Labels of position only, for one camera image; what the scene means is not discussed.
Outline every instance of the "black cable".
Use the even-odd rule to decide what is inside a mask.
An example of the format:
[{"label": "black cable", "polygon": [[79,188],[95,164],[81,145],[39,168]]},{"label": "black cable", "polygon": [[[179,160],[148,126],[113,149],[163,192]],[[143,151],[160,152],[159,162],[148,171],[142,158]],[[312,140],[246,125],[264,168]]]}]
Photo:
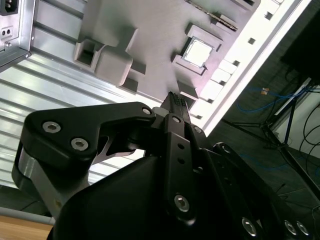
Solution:
[{"label": "black cable", "polygon": [[32,204],[34,204],[34,203],[36,203],[36,202],[38,202],[37,200],[35,200],[35,201],[33,201],[33,202],[31,202],[31,203],[29,203],[27,206],[24,206],[23,208],[21,208],[19,211],[23,211],[23,210],[25,210],[27,207],[30,207]]},{"label": "black cable", "polygon": [[[307,173],[309,176],[310,176],[310,174],[309,174],[309,171],[308,171],[308,163],[311,163],[311,164],[313,164],[314,166],[320,168],[319,165],[317,165],[317,164],[315,164],[314,162],[312,162],[312,161],[309,160],[309,157],[310,157],[312,151],[315,149],[315,147],[320,146],[320,142],[318,142],[318,143],[309,142],[308,139],[307,139],[307,137],[308,137],[314,130],[316,130],[317,128],[320,128],[320,125],[315,126],[313,129],[311,129],[311,131],[309,131],[309,133],[308,133],[307,135],[306,135],[306,127],[307,127],[307,124],[308,124],[308,121],[309,121],[311,115],[315,112],[315,110],[319,107],[319,105],[320,105],[320,104],[318,104],[318,105],[310,112],[310,114],[308,115],[308,117],[306,118],[306,120],[305,120],[305,122],[304,122],[304,126],[303,126],[303,140],[302,140],[302,142],[301,142],[301,144],[300,144],[300,147],[299,147],[299,153],[300,153],[300,155],[301,155],[303,158],[305,158],[305,171],[306,171],[306,173]],[[307,157],[304,157],[303,154],[302,154],[302,151],[301,151],[302,146],[303,146],[303,144],[304,144],[305,141],[306,141],[308,144],[310,144],[310,145],[313,146],[313,148],[310,150],[310,152],[309,152],[309,154],[307,155]]]},{"label": "black cable", "polygon": [[320,166],[314,164],[313,162],[311,162],[311,161],[309,160],[309,157],[310,157],[312,151],[315,149],[315,147],[318,147],[318,146],[319,146],[319,145],[314,145],[314,146],[311,148],[311,150],[309,151],[309,154],[306,156],[306,159],[305,159],[305,169],[306,169],[306,173],[307,173],[308,175],[309,175],[309,173],[308,173],[308,162],[311,163],[311,164],[313,164],[313,165],[315,165],[316,167],[320,168]]},{"label": "black cable", "polygon": [[310,114],[308,115],[308,117],[306,118],[306,121],[304,122],[304,126],[303,126],[303,137],[304,137],[304,140],[310,144],[310,145],[313,145],[313,146],[320,146],[319,143],[315,144],[315,143],[312,143],[312,142],[309,142],[307,137],[306,137],[306,127],[307,127],[307,124],[308,124],[308,121],[309,121],[309,118],[311,117],[311,115],[315,112],[315,110],[320,106],[320,104],[318,104],[311,112]]}]

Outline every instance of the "black metal bracket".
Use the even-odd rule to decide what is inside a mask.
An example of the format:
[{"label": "black metal bracket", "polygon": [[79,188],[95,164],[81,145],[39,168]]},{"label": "black metal bracket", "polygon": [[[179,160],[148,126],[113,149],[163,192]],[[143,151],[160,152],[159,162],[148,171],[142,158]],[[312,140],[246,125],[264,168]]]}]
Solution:
[{"label": "black metal bracket", "polygon": [[[133,102],[32,113],[19,149],[14,181],[56,218],[51,240],[313,237],[228,145],[211,145],[174,93],[154,111]],[[143,158],[88,184],[91,164],[136,149]]]}]

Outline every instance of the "square hole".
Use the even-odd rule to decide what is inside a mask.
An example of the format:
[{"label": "square hole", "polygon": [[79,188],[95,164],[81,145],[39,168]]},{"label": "square hole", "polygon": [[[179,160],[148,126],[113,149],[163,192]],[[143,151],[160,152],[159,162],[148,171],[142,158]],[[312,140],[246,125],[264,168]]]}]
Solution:
[{"label": "square hole", "polygon": [[239,67],[240,62],[239,61],[234,61],[233,65],[235,65],[236,67]]},{"label": "square hole", "polygon": [[253,45],[253,44],[255,43],[255,41],[256,41],[256,40],[255,40],[254,38],[250,37],[248,43],[251,44],[251,45]]},{"label": "square hole", "polygon": [[268,12],[268,11],[267,11],[266,14],[264,15],[264,17],[265,17],[266,19],[268,19],[268,20],[271,20],[273,16],[274,16],[274,15],[273,15],[272,13]]}]

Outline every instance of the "gray plastic part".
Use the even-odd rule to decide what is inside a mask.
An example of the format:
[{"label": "gray plastic part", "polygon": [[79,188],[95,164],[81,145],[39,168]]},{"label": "gray plastic part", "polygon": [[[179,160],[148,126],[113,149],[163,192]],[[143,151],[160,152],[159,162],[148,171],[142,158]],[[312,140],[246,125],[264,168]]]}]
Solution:
[{"label": "gray plastic part", "polygon": [[94,72],[104,45],[91,40],[84,39],[75,44],[73,60],[82,68]]},{"label": "gray plastic part", "polygon": [[231,1],[245,10],[252,11],[254,9],[254,5],[255,5],[254,0],[231,0]]},{"label": "gray plastic part", "polygon": [[[126,78],[138,82],[137,91],[143,95],[163,101],[169,91],[179,92],[178,80],[194,87],[199,94],[258,8],[260,0],[255,0],[251,10],[244,10],[232,0],[193,1],[211,13],[227,16],[236,23],[237,31],[213,24],[209,15],[184,0],[90,0],[85,7],[78,42],[89,38],[106,46],[131,45],[126,52],[133,58],[133,63]],[[138,29],[130,44],[122,40],[126,33],[130,35],[128,27]],[[195,35],[207,44],[211,39],[216,41],[211,44],[216,51],[212,51],[203,69],[194,69],[189,62],[179,60],[184,55],[189,36]],[[101,77],[110,82],[105,75],[101,74]]]},{"label": "gray plastic part", "polygon": [[181,95],[186,96],[195,101],[199,99],[198,94],[194,87],[188,86],[180,81],[178,81],[178,87]]},{"label": "gray plastic part", "polygon": [[98,58],[94,75],[116,86],[122,86],[128,76],[133,58],[119,47],[105,46]]},{"label": "gray plastic part", "polygon": [[127,77],[124,84],[122,86],[119,86],[119,88],[126,90],[127,92],[130,92],[132,94],[136,94],[138,90],[138,82]]}]

